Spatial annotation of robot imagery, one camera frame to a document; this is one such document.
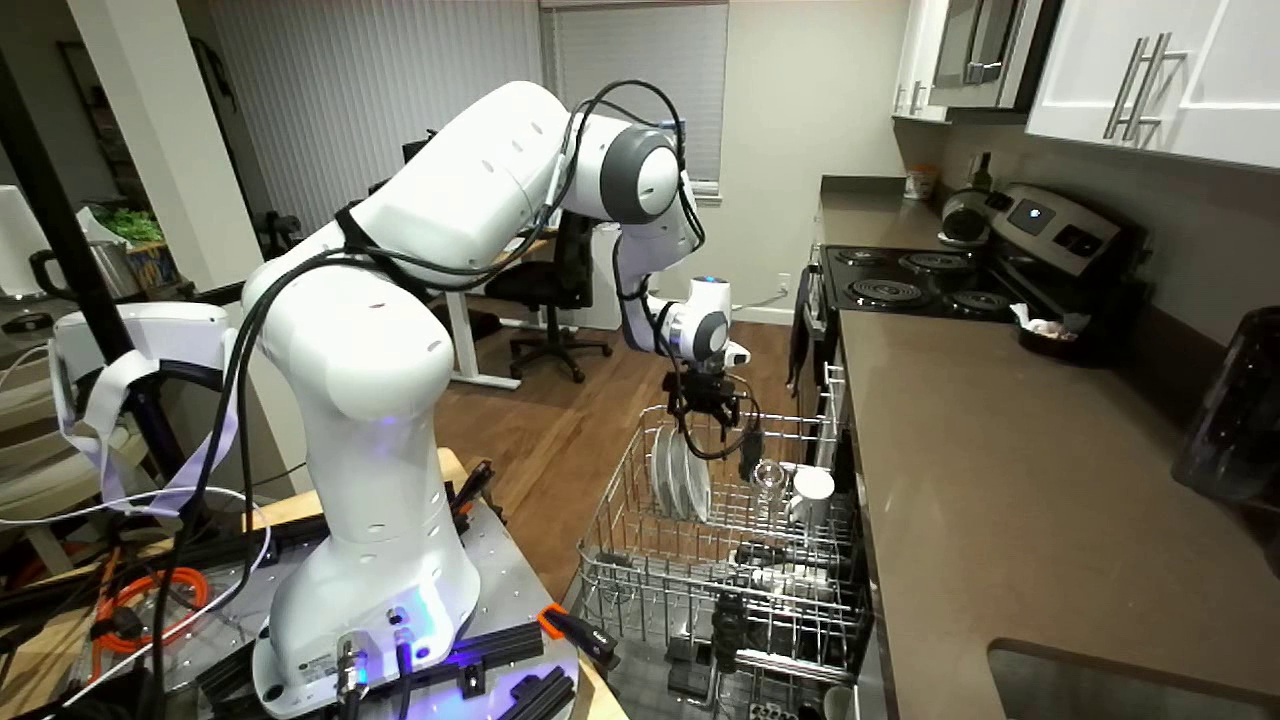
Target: white cabinet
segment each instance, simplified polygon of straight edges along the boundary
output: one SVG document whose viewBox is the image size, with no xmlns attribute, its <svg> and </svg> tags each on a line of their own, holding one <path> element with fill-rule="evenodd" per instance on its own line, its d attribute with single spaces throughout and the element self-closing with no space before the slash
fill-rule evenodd
<svg viewBox="0 0 1280 720">
<path fill-rule="evenodd" d="M 1031 135 L 1280 168 L 1276 0 L 1066 0 Z"/>
<path fill-rule="evenodd" d="M 943 45 L 943 25 L 946 25 L 946 0 L 907 0 L 891 118 L 907 118 L 907 121 L 946 118 L 943 105 L 933 105 L 933 72 L 935 72 L 935 54 Z"/>
<path fill-rule="evenodd" d="M 1169 149 L 1180 95 L 1224 0 L 1066 0 L 1031 135 Z"/>
<path fill-rule="evenodd" d="M 1226 0 L 1193 88 L 1173 118 L 1173 154 L 1280 168 L 1280 0 Z"/>
</svg>

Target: chair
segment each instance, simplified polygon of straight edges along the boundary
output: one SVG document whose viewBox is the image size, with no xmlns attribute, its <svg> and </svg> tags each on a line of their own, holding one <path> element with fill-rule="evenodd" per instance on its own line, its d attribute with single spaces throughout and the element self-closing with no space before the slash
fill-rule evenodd
<svg viewBox="0 0 1280 720">
<path fill-rule="evenodd" d="M 544 321 L 549 321 L 541 335 L 510 339 L 510 377 L 519 377 L 522 363 L 552 356 L 581 383 L 585 372 L 575 370 L 572 352 L 581 349 L 594 349 L 604 356 L 613 352 L 604 339 L 575 339 L 572 331 L 560 327 L 560 308 L 592 305 L 592 228 L 594 221 L 562 213 L 552 259 L 522 259 L 499 272 L 497 280 L 489 280 L 484 298 L 544 308 Z"/>
</svg>

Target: countertop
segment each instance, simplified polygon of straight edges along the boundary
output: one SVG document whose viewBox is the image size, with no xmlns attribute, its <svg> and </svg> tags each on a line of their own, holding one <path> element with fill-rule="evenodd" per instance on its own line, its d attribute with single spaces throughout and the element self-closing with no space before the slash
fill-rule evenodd
<svg viewBox="0 0 1280 720">
<path fill-rule="evenodd" d="M 1180 433 L 1120 377 L 1028 356 L 1009 325 L 845 313 L 841 331 L 902 720 L 1002 715 L 997 641 L 1280 692 L 1280 579 L 1173 479 Z"/>
</svg>

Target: dishwasher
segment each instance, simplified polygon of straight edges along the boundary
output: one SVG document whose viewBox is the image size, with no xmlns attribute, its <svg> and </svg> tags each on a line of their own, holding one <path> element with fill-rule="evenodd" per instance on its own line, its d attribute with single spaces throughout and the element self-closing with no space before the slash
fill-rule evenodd
<svg viewBox="0 0 1280 720">
<path fill-rule="evenodd" d="M 708 502 L 672 509 L 659 444 L 674 421 L 648 409 L 581 543 L 572 613 L 613 634 L 608 672 L 627 715 L 841 720 L 860 672 L 867 565 L 846 490 L 803 502 L 800 463 L 822 418 L 759 413 L 759 463 L 695 461 Z"/>
</svg>

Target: sink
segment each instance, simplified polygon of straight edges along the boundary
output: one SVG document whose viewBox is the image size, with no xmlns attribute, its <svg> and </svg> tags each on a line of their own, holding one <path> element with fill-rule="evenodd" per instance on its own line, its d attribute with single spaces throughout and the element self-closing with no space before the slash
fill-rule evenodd
<svg viewBox="0 0 1280 720">
<path fill-rule="evenodd" d="M 1009 720 L 1280 720 L 1280 698 L 1243 698 L 1018 641 L 988 644 L 988 667 Z"/>
</svg>

